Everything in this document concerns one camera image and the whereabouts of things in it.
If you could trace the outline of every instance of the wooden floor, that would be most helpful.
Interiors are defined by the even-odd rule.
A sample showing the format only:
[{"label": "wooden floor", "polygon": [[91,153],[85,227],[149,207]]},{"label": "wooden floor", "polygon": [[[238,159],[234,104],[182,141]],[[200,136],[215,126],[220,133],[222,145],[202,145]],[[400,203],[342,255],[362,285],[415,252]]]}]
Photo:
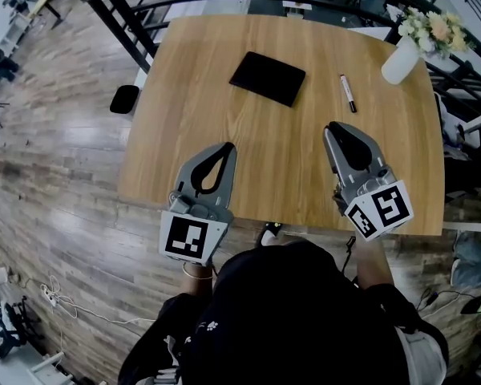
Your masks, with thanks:
[{"label": "wooden floor", "polygon": [[[77,319],[52,313],[39,293],[50,275],[62,293],[111,319],[156,318],[162,303],[178,293],[180,263],[157,253],[157,207],[128,204],[116,185],[130,121],[108,111],[116,88],[132,83],[138,67],[79,0],[55,0],[67,15],[54,30],[34,28],[14,59],[18,78],[0,87],[0,265],[28,278],[25,293],[42,318],[45,346],[67,355],[62,366],[77,376],[115,383],[122,361],[149,326],[117,326],[79,312]],[[215,256],[217,266],[253,246],[261,224],[236,220]],[[342,265],[350,234],[294,227],[329,250]],[[455,235],[386,237],[398,288],[413,302],[425,287],[448,287]],[[353,264],[347,269],[354,276]],[[456,297],[444,294],[427,315]],[[450,373],[467,364],[467,347],[481,329],[481,316],[462,316],[466,299],[426,317],[446,335]]]}]

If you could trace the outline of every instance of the bracelet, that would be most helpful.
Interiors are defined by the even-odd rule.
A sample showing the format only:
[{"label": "bracelet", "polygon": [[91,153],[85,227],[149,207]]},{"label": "bracelet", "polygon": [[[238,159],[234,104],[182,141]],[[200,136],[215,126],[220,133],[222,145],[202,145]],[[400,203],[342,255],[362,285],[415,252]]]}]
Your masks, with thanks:
[{"label": "bracelet", "polygon": [[187,264],[187,262],[184,262],[184,263],[182,264],[182,271],[184,271],[184,274],[187,275],[188,277],[193,278],[193,279],[199,279],[199,280],[212,279],[212,275],[211,275],[210,277],[206,277],[206,278],[199,278],[199,277],[195,277],[194,275],[191,275],[191,274],[188,273],[187,270],[185,269],[185,264]]}]

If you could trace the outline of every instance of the wooden table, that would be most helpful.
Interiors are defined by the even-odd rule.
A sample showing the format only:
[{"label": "wooden table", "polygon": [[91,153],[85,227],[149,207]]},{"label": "wooden table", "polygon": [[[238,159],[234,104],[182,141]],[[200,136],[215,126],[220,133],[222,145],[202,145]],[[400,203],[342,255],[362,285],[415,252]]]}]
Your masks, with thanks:
[{"label": "wooden table", "polygon": [[311,4],[287,2],[286,0],[283,0],[281,3],[283,4],[283,7],[287,7],[289,9],[312,10]]},{"label": "wooden table", "polygon": [[[171,21],[148,74],[128,139],[119,194],[167,203],[183,162],[211,144],[237,148],[236,217],[352,229],[331,199],[337,177],[322,143],[332,120],[379,143],[406,183],[415,218],[400,233],[439,235],[443,146],[426,65],[398,86],[381,66],[395,47],[340,27],[262,15]],[[228,83],[246,51],[306,71],[293,108]],[[339,75],[350,82],[350,112]]]},{"label": "wooden table", "polygon": [[37,16],[39,14],[39,11],[41,11],[41,9],[43,7],[46,7],[54,16],[55,16],[55,23],[54,25],[51,27],[52,29],[56,28],[56,26],[58,26],[61,22],[63,22],[63,18],[61,17],[61,15],[57,12],[56,9],[54,9],[51,4],[49,3],[50,0],[38,0],[36,3],[35,3],[35,6],[34,8],[30,11],[30,13],[26,16],[28,19],[33,19],[35,16]]}]

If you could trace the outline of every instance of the cable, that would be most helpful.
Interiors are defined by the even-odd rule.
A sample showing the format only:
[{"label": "cable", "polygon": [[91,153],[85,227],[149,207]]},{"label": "cable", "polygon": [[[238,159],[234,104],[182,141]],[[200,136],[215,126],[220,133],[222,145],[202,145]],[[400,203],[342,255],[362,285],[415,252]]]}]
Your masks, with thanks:
[{"label": "cable", "polygon": [[418,302],[417,306],[415,307],[415,310],[418,311],[418,308],[421,306],[422,301],[426,299],[427,296],[431,294],[431,288],[426,288],[423,292],[422,295],[420,296],[420,301]]},{"label": "cable", "polygon": [[422,319],[424,318],[429,318],[431,315],[435,315],[437,312],[439,312],[440,310],[443,310],[446,306],[449,306],[450,304],[452,304],[453,302],[456,302],[458,301],[459,297],[461,297],[463,294],[459,294],[455,299],[453,299],[451,302],[448,302],[446,305],[442,305],[440,306],[440,308],[438,308],[436,311],[432,312],[431,314],[428,314],[428,315],[424,315],[423,317],[421,317]]},{"label": "cable", "polygon": [[23,284],[23,286],[21,286],[19,283],[18,283],[18,286],[19,286],[21,289],[24,290],[24,289],[26,288],[26,284],[28,284],[31,279],[32,279],[32,278],[28,277],[28,278],[26,279],[25,283]]},{"label": "cable", "polygon": [[[63,311],[73,319],[77,319],[79,317],[79,312],[77,310],[81,310],[83,312],[87,312],[88,314],[94,315],[96,318],[101,318],[101,319],[103,319],[107,322],[110,322],[110,323],[113,323],[113,324],[118,324],[118,325],[125,325],[125,324],[129,324],[129,323],[132,323],[132,322],[135,322],[135,321],[155,322],[155,319],[148,319],[148,318],[133,318],[133,319],[130,319],[128,321],[116,321],[116,320],[113,320],[113,319],[109,319],[107,317],[104,317],[102,315],[97,314],[94,311],[91,311],[87,308],[84,308],[83,306],[75,304],[75,301],[73,301],[73,299],[71,297],[68,297],[66,295],[60,295],[59,292],[61,291],[61,285],[60,285],[60,282],[57,279],[57,277],[55,277],[54,275],[50,276],[50,284],[51,284],[51,289],[49,289],[46,284],[41,284],[39,286],[42,294],[44,295],[46,293],[46,295],[48,295],[49,297],[52,297],[55,300],[55,302],[57,303],[57,305],[59,305],[63,309]],[[71,312],[69,312],[64,306],[62,306],[60,304],[60,302],[63,303],[63,304],[66,304],[68,306],[71,306],[75,310],[75,313],[72,314]]]},{"label": "cable", "polygon": [[424,311],[429,305],[431,305],[433,302],[435,302],[437,300],[437,298],[439,297],[440,294],[445,294],[445,293],[450,293],[450,294],[457,294],[458,296],[453,299],[452,301],[448,302],[447,304],[441,306],[440,308],[438,308],[435,312],[433,312],[432,314],[428,314],[422,318],[425,318],[425,317],[429,317],[433,314],[436,314],[437,312],[439,312],[441,309],[443,309],[444,307],[452,304],[454,301],[457,301],[459,297],[461,296],[466,296],[466,297],[471,297],[471,298],[477,298],[476,296],[472,295],[472,294],[466,294],[464,292],[459,292],[459,291],[454,291],[454,290],[443,290],[443,291],[439,291],[439,292],[434,292],[426,301],[426,305],[420,310],[419,307],[420,305],[422,304],[422,301],[430,294],[431,292],[431,289],[430,288],[426,288],[424,290],[424,292],[422,293],[421,295],[421,298],[420,298],[420,301],[418,302],[417,306],[415,307],[415,309],[418,311],[418,312],[422,312]]},{"label": "cable", "polygon": [[[64,349],[63,349],[63,328],[61,328],[61,326],[59,325],[59,323],[57,321],[55,321],[55,324],[57,325],[57,327],[59,328],[59,330],[61,331],[61,347],[60,347],[60,352],[63,352],[64,353]],[[55,368],[57,368],[59,366],[59,364],[62,362],[64,356],[61,357],[61,359],[55,364]]]},{"label": "cable", "polygon": [[[472,294],[465,294],[464,292],[459,292],[459,291],[454,291],[454,290],[443,290],[443,291],[434,292],[433,294],[431,294],[431,288],[426,288],[422,292],[422,295],[420,296],[420,301],[418,302],[415,309],[417,310],[417,312],[424,311],[428,306],[430,306],[433,302],[435,302],[437,300],[437,298],[439,297],[440,294],[445,294],[445,293],[458,294],[458,297],[456,297],[456,299],[458,299],[461,295],[464,295],[466,297],[476,298]],[[426,299],[428,296],[430,296],[430,297],[427,299],[426,305],[422,309],[419,309],[419,307],[422,305],[422,301],[424,301],[424,299]]]},{"label": "cable", "polygon": [[347,263],[351,259],[351,254],[353,253],[352,248],[353,248],[353,245],[354,245],[355,242],[356,242],[356,237],[351,237],[350,240],[346,242],[347,258],[346,258],[346,261],[344,262],[344,266],[342,267],[342,275],[344,274],[344,271],[346,270]]}]

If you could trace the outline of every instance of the white vase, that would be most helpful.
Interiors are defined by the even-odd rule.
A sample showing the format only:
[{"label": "white vase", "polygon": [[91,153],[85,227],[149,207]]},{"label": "white vase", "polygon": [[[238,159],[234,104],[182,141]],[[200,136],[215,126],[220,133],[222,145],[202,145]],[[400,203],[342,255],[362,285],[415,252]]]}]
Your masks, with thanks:
[{"label": "white vase", "polygon": [[414,69],[418,62],[418,50],[415,42],[409,38],[401,38],[398,49],[385,61],[382,74],[390,84],[401,83]]}]

